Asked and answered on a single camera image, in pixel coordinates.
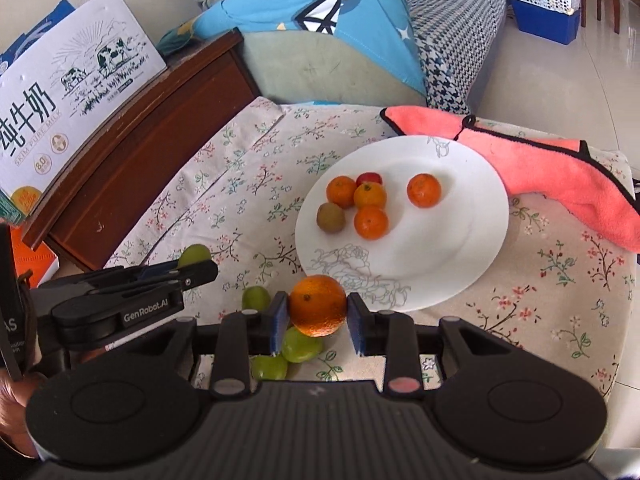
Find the person right hand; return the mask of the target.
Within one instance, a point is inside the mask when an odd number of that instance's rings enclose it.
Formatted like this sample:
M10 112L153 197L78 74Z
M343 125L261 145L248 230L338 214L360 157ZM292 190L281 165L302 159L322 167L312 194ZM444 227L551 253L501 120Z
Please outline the person right hand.
M1 370L1 440L13 451L29 458L36 458L37 451L26 427L26 406L45 380L41 374L29 373L14 382L6 370Z

